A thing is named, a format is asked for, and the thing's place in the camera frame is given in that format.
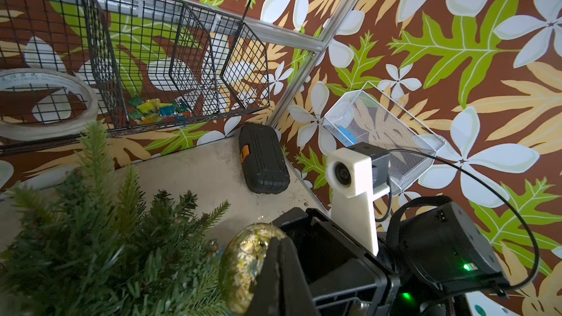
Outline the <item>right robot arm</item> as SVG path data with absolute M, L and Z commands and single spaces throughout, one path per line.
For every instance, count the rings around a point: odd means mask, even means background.
M 321 315 L 435 315 L 468 312 L 470 293 L 513 288 L 490 243 L 449 197 L 420 197 L 392 220 L 379 251 L 366 247 L 316 209 L 291 209 L 274 221 L 294 243 Z

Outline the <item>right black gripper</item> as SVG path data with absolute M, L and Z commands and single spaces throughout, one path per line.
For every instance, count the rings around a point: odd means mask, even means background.
M 292 208 L 272 222 L 296 246 L 320 315 L 390 315 L 398 275 L 317 209 Z

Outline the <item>gold ball ornament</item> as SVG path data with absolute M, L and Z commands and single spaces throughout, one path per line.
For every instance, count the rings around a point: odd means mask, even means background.
M 240 231 L 222 253 L 218 285 L 229 313 L 244 315 L 253 299 L 272 238 L 287 235 L 272 224 L 255 223 Z

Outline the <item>small green christmas tree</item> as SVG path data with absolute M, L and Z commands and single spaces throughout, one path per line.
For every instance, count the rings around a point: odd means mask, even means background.
M 135 167 L 116 174 L 105 125 L 80 135 L 80 164 L 45 197 L 7 190 L 20 232 L 1 254 L 3 315 L 225 315 L 218 246 L 221 203 L 196 214 L 192 192 L 146 202 Z

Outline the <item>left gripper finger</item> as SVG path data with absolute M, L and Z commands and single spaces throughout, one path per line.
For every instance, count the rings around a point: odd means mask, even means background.
M 247 315 L 318 315 L 290 238 L 269 242 Z

